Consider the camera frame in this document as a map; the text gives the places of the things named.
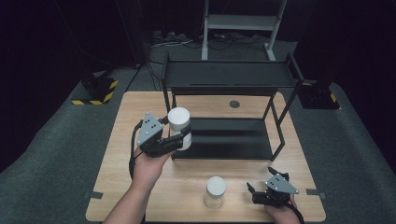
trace black curtain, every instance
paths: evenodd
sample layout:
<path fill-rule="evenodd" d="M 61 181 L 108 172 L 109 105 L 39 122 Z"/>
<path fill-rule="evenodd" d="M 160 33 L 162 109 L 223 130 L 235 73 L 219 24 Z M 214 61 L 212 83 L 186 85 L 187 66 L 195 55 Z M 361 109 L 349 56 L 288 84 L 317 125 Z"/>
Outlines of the black curtain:
<path fill-rule="evenodd" d="M 84 68 L 53 1 L 1 1 L 0 17 L 2 172 L 67 99 Z"/>
<path fill-rule="evenodd" d="M 139 0 L 56 2 L 92 72 L 136 67 L 146 61 Z"/>
<path fill-rule="evenodd" d="M 393 171 L 395 40 L 394 1 L 317 1 L 294 51 L 306 78 L 343 88 Z"/>

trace white cup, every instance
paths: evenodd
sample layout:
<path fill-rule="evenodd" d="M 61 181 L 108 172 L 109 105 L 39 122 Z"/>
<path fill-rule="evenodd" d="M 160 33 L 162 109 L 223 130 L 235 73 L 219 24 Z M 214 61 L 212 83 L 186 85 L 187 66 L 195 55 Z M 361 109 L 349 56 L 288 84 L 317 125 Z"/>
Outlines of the white cup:
<path fill-rule="evenodd" d="M 212 176 L 206 183 L 204 203 L 210 208 L 220 208 L 223 205 L 223 195 L 227 189 L 224 179 L 219 176 Z"/>
<path fill-rule="evenodd" d="M 171 136 L 179 134 L 180 131 L 190 124 L 190 112 L 184 107 L 175 107 L 168 113 L 168 121 Z M 183 147 L 178 150 L 186 150 L 191 146 L 191 133 L 183 138 Z"/>

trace shelf rack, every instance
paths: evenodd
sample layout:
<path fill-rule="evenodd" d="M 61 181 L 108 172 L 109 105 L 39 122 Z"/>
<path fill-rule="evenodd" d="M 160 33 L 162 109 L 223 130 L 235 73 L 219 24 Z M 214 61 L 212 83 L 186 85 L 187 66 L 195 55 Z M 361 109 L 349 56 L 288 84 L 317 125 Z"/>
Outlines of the shelf rack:
<path fill-rule="evenodd" d="M 304 82 L 291 54 L 280 61 L 163 61 L 163 96 L 167 112 L 177 106 L 178 95 L 250 95 L 270 97 L 261 119 L 191 118 L 191 147 L 176 151 L 174 158 L 186 159 L 259 159 L 273 161 L 285 140 L 281 123 Z M 279 89 L 293 88 L 290 98 L 277 115 L 274 97 Z M 172 104 L 168 96 L 172 93 Z M 273 153 L 265 118 L 272 110 L 280 145 Z"/>
<path fill-rule="evenodd" d="M 276 40 L 277 30 L 282 21 L 283 11 L 287 0 L 280 0 L 279 10 L 276 16 L 245 16 L 245 15 L 217 15 L 209 14 L 209 0 L 205 0 L 204 17 L 204 43 L 202 46 L 202 60 L 208 59 L 207 35 L 209 29 L 235 29 L 235 30 L 258 30 L 271 31 L 269 43 L 265 43 L 265 51 L 269 61 L 275 61 L 273 46 Z"/>

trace human arm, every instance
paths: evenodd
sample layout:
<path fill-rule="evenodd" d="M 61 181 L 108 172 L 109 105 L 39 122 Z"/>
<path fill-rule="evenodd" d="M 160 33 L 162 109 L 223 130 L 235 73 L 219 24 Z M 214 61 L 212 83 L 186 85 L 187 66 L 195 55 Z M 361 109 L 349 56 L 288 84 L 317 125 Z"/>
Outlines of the human arm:
<path fill-rule="evenodd" d="M 145 215 L 150 193 L 172 152 L 158 158 L 150 158 L 141 152 L 140 148 L 134 152 L 134 156 L 137 156 L 134 164 L 134 180 L 107 216 L 105 224 L 140 223 Z"/>
<path fill-rule="evenodd" d="M 294 201 L 294 194 L 290 195 L 290 203 L 297 208 L 297 204 Z M 300 224 L 297 215 L 287 206 L 276 208 L 271 205 L 265 205 L 264 208 L 273 217 L 276 224 Z"/>

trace wooden table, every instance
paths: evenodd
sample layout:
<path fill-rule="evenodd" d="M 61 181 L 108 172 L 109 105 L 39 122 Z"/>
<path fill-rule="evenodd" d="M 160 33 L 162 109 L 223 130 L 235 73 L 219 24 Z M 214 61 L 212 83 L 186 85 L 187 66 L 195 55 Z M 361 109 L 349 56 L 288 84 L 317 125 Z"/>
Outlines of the wooden table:
<path fill-rule="evenodd" d="M 186 107 L 192 117 L 261 118 L 269 97 L 262 96 L 178 96 L 177 105 Z M 236 100 L 240 107 L 231 108 Z M 285 106 L 279 93 L 275 98 L 277 112 Z M 162 92 L 126 92 L 120 104 L 106 154 L 94 187 L 103 193 L 102 199 L 91 198 L 86 217 L 103 221 L 131 184 L 128 171 L 130 144 L 134 126 L 146 112 L 156 118 L 166 116 Z M 273 150 L 279 144 L 272 114 L 265 120 Z M 254 204 L 247 188 L 249 182 L 256 190 L 266 189 L 264 181 L 272 175 L 271 166 L 290 174 L 290 183 L 300 191 L 295 196 L 305 221 L 323 221 L 326 217 L 320 198 L 307 195 L 315 183 L 306 163 L 297 133 L 289 113 L 282 123 L 286 145 L 275 161 L 259 160 L 169 160 L 151 193 L 146 221 L 164 222 L 265 222 L 272 221 L 263 205 Z M 221 176 L 227 183 L 224 204 L 219 209 L 207 208 L 203 201 L 205 184 L 211 176 Z"/>

